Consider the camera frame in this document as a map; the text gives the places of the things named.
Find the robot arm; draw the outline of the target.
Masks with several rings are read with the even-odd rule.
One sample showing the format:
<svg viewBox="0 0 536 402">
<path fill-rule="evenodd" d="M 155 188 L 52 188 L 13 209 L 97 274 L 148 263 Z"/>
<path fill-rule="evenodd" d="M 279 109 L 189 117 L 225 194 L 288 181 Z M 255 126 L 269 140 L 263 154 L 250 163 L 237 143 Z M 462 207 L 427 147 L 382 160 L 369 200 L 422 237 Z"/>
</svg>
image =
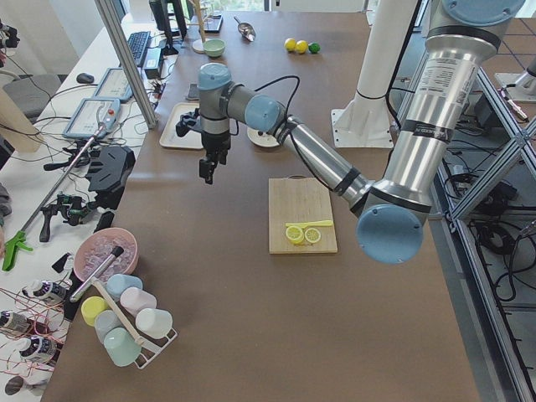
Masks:
<svg viewBox="0 0 536 402">
<path fill-rule="evenodd" d="M 416 1 L 382 1 L 358 77 L 356 94 L 332 118 L 333 144 L 293 116 L 287 105 L 232 80 L 221 63 L 198 73 L 194 127 L 206 152 L 199 174 L 211 183 L 225 164 L 230 124 L 244 123 L 293 151 L 314 177 L 347 201 L 357 216 L 360 247 L 374 260 L 397 264 L 419 251 L 430 186 L 482 64 L 499 50 L 519 1 L 434 1 L 425 40 L 427 58 L 383 177 L 367 179 L 343 148 L 378 148 L 389 138 L 385 104 L 419 11 Z"/>
</svg>

